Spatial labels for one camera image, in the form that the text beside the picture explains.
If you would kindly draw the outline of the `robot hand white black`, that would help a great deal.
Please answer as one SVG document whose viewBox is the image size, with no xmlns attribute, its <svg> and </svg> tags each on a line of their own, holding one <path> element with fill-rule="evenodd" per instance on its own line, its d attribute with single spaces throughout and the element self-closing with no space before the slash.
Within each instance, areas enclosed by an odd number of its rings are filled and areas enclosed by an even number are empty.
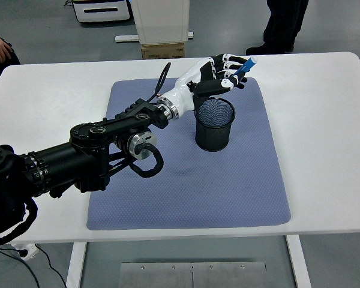
<svg viewBox="0 0 360 288">
<path fill-rule="evenodd" d="M 157 104 L 170 119 L 178 119 L 186 111 L 198 109 L 209 97 L 242 89 L 247 79 L 238 70 L 246 62 L 229 53 L 203 58 L 177 79 L 173 89 L 159 96 Z"/>
</svg>

